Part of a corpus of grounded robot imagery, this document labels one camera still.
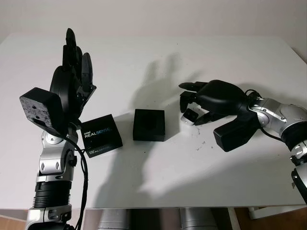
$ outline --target realsense logo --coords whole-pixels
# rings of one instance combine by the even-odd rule
[[[104,128],[104,129],[101,129],[99,131],[96,131],[96,132],[88,131],[88,132],[84,133],[84,138],[89,138],[91,136],[95,136],[95,135],[98,135],[98,134],[106,133],[106,132],[109,132],[111,130],[112,129],[108,127],[108,128]]]

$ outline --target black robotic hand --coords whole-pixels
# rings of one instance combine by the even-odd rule
[[[235,120],[214,130],[215,140],[224,151],[231,151],[246,144],[260,128],[257,114],[248,109],[248,105],[260,97],[257,92],[253,91],[247,95],[239,87],[221,80],[186,82],[179,87],[188,90],[180,95],[180,110],[184,113],[183,117],[188,120],[194,117],[195,120],[198,116],[187,109],[188,104],[193,102],[209,111],[197,118],[194,125],[216,121],[228,115],[237,116]]]

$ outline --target black cover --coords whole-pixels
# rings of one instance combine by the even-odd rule
[[[260,128],[257,114],[254,112],[238,115],[238,117],[214,130],[218,146],[225,152],[246,144],[257,129]]]
[[[237,115],[246,95],[237,86],[221,80],[208,82],[196,93],[196,103],[221,115]]]
[[[58,95],[35,87],[19,99],[28,120],[54,136],[66,136],[67,124]]]
[[[296,123],[286,128],[281,138],[291,151],[295,145],[307,139],[307,122]]]
[[[297,189],[299,190],[302,198],[304,199],[305,203],[307,204],[307,188],[304,185],[302,179],[298,175],[296,169],[294,169],[291,173],[291,177],[293,179],[294,184],[296,185]]]
[[[82,123],[81,134],[89,158],[123,146],[111,114]]]
[[[136,109],[133,123],[133,140],[164,141],[164,110]]]

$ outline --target silver cylinder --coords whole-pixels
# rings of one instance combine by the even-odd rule
[[[210,208],[181,208],[180,217],[182,230],[218,230]]]
[[[97,230],[130,230],[129,209],[105,209]]]

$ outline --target wooden floor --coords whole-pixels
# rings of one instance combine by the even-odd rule
[[[25,222],[0,217],[0,230],[24,230]]]
[[[248,208],[235,208],[241,230],[307,230],[307,208],[251,220]]]

